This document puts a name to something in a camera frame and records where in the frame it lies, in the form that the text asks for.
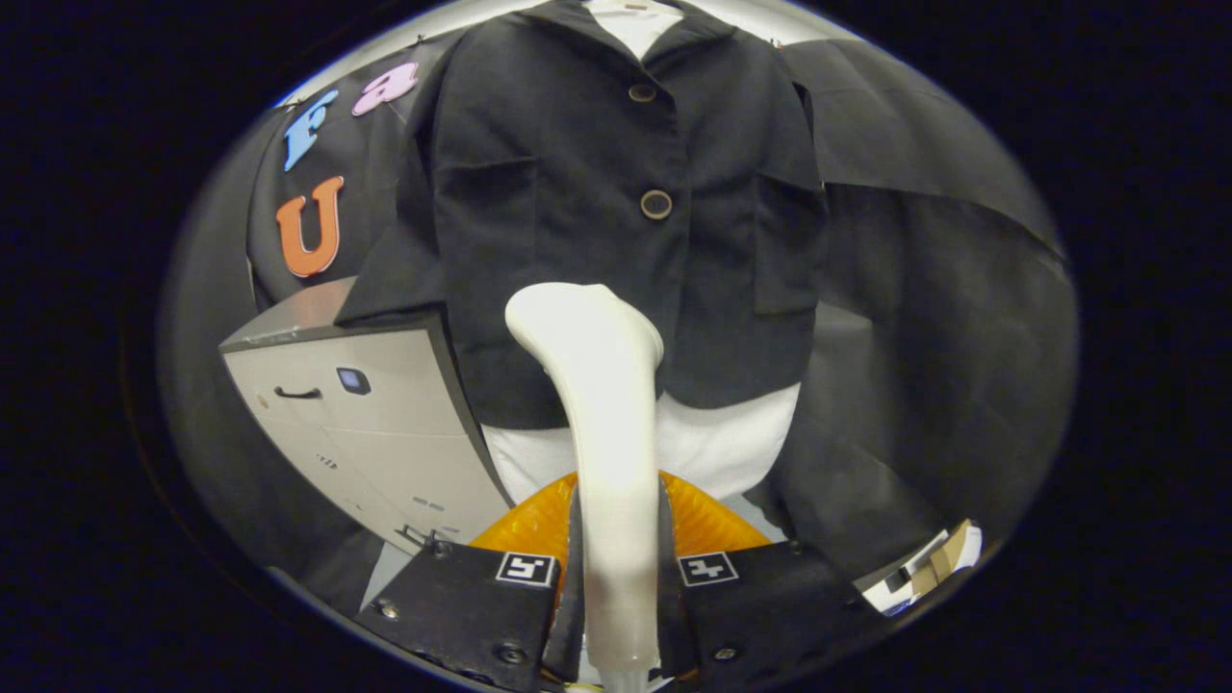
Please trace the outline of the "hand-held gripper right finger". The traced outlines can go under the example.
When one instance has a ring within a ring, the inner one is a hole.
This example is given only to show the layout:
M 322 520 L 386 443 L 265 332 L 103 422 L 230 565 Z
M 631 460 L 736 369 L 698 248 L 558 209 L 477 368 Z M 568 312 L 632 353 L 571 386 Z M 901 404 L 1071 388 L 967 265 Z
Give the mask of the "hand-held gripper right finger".
M 882 633 L 882 615 L 813 547 L 771 541 L 662 474 L 658 642 L 674 687 L 779 687 Z

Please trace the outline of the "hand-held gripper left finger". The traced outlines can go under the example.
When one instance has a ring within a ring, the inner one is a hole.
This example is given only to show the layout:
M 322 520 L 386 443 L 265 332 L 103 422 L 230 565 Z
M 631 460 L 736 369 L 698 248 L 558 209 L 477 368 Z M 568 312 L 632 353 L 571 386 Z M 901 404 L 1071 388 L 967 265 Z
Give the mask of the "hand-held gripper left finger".
M 489 687 L 538 692 L 579 679 L 577 475 L 540 490 L 469 544 L 428 539 L 359 614 L 375 636 Z

